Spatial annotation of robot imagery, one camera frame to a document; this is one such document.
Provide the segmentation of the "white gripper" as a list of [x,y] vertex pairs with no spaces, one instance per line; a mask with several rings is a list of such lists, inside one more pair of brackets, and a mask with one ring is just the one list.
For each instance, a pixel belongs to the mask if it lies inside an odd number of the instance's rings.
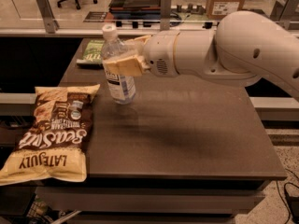
[[130,49],[143,51],[143,56],[114,57],[103,61],[109,73],[139,77],[147,71],[157,77],[177,77],[174,62],[174,46],[179,31],[161,31],[153,36],[142,35],[124,41]]

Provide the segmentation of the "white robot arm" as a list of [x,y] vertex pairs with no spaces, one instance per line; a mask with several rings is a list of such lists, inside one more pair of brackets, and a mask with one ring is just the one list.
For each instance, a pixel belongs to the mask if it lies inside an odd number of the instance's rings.
[[125,44],[127,52],[103,60],[108,72],[192,75],[240,87],[264,78],[299,99],[299,39],[254,12],[231,13],[214,30],[161,31]]

